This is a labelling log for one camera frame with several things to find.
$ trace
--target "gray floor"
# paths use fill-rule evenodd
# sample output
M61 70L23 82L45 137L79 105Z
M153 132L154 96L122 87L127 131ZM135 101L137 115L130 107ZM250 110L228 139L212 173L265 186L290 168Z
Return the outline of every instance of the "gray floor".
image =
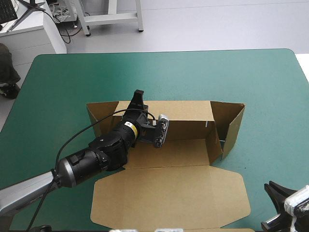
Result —
M106 12L107 0L85 0L90 14ZM135 10L118 0L118 12ZM155 52L289 48L309 53L309 0L142 0L145 31L137 24L91 27L67 46L68 53ZM16 67L22 79L31 64ZM13 100L0 98L0 129Z

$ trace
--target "yellow label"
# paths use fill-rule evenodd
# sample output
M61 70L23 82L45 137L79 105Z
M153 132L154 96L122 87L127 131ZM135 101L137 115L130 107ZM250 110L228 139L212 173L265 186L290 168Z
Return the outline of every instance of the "yellow label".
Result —
M132 123L130 123L130 122L126 122L125 125L130 127L133 130L135 138L137 138L137 129L136 129L136 127Z

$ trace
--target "cardboard box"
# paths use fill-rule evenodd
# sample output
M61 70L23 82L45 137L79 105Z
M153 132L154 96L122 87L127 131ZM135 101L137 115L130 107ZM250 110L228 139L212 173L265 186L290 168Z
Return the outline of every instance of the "cardboard box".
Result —
M92 122L129 102L87 104ZM125 170L95 183L91 220L116 229L183 228L219 232L250 214L241 175L211 167L226 157L239 131L244 104L213 101L145 101L155 116L169 117L160 149L137 143ZM121 120L115 115L94 127L107 133Z

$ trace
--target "green table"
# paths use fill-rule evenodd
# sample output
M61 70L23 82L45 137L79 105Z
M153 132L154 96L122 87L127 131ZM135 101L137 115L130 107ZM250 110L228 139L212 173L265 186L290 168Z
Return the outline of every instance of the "green table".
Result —
M260 229L275 215L263 187L269 180L294 189L309 182L308 82L293 52L272 49L37 57L0 133L0 188L52 168L61 145L89 124L87 102L130 100L135 89L145 90L146 100L246 103L234 149L215 163L243 176L251 203L250 216L228 227ZM63 155L93 138L85 132ZM99 178L51 193L35 225L105 229L90 221ZM11 229L25 229L36 206L18 214Z

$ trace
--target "black cable cord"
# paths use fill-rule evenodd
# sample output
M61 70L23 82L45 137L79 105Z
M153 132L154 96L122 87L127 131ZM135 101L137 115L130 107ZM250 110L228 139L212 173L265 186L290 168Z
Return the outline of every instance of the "black cable cord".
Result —
M140 112L144 112L144 113L150 115L150 116L153 118L153 120L155 121L155 116L154 116L154 115L152 115L151 113L147 112L146 110L140 110L140 109L125 109L125 110L118 110L118 111L115 111L114 113L112 113L112 114L110 114L110 115L107 115L106 117L103 117L103 118L99 119L97 122L92 123L91 125L85 127L85 128L82 129L81 131L79 131L79 132L77 132L76 134L74 134L74 135L73 135L69 140L67 140L67 141L64 143L64 145L59 149L59 151L58 151L58 153L57 153L57 157L56 157L55 173L57 174L60 154L61 154L62 150L66 147L66 145L69 144L69 142L71 142L74 138L76 138L78 135L80 135L81 133L83 133L85 130L87 130L87 129L93 127L94 125L100 123L101 121L103 121L103 120L105 120L105 119L107 119L107 118L113 116L114 114L117 114L117 113L120 113L120 112L125 112L125 111L140 111ZM42 204L43 204L43 202L44 202L44 200L45 200L45 198L46 198L46 196L47 196L47 194L48 194L48 192L50 191L52 185L54 184L54 182L55 182L55 180L53 179L52 182L48 185L46 191L44 192L44 194L43 194L43 196L42 196L42 198L41 198L41 200L40 200L40 203L39 203L38 207L36 208L36 210L35 210L35 212L34 212L34 214L33 214L33 216L32 216L31 222L29 223L29 225L28 225L28 227L27 227L27 229L26 229L26 232L29 232L29 230L31 229L32 224L33 224L33 222L34 222L34 220L35 220L35 218L36 218L36 216L37 216L37 214L38 214L38 212L39 212L39 210L40 210L40 208L41 208L41 206L42 206Z
M67 140L64 145L59 149L58 151L58 154L57 154L57 158L56 158L56 164L55 164L55 171L57 173L58 171L58 163L59 163L59 158L60 158L60 154L62 152L62 150L66 147L66 145L68 145L69 142L71 142L74 138L76 138L79 134L83 133L85 130L93 127L94 125L100 123L101 121L113 116L114 114L117 114L117 113L120 113L120 112L124 112L124 111L141 111L141 112L144 112L144 113L147 113L149 114L153 120L155 121L155 116L153 116L152 114L150 114L149 112L145 111L145 110L140 110L140 109L125 109L125 110L118 110L118 111L115 111L114 113L110 114L110 115L107 115L106 117L104 118L101 118L100 120L98 120L97 122L94 122L92 123L91 125L85 127L84 129L82 129L81 131L77 132L75 135L73 135L69 140Z
M58 19L58 17L57 17L56 15L55 15L54 18L57 19L59 23L61 23L61 21ZM64 30L66 31L67 37L69 38L69 41L68 41L68 42L65 41L65 40L63 39L63 35L61 35L61 33L60 33L59 29L58 29L59 34L60 34L60 36L61 36L63 42L65 42L66 44L70 44L70 43L71 43L71 36L69 35L68 30L67 30L66 28L64 28Z
M72 36L74 36L74 35L78 34L78 33L79 33L82 29L83 29L83 28L79 28L79 30L78 30L77 32L75 32L74 34L70 35L70 37L72 37Z
M44 12L45 14L47 14L47 15L51 18L51 20L53 21L53 23L56 24L56 22L55 22L55 20L53 19L53 17L51 17L50 14L48 14L46 11L41 10L40 8L35 7L35 6L31 6L31 7L32 7L32 8L35 8L35 9L37 9L37 10L39 10L39 11L42 11L42 12ZM74 35L76 35L76 34L78 34L81 30L82 30L82 28L80 28L80 29L79 29L76 33L74 33L73 35L70 35L70 34L68 33L68 30L67 30L67 29L65 29L67 35L62 35L62 34L60 33L59 29L58 29L58 32L59 32L59 34L60 34L60 36L61 36L63 42L65 42L66 44L70 44L70 43L71 43L71 37L74 36ZM65 40L63 39L63 37L68 37L68 38L69 38L69 41L68 41L68 42L65 41Z

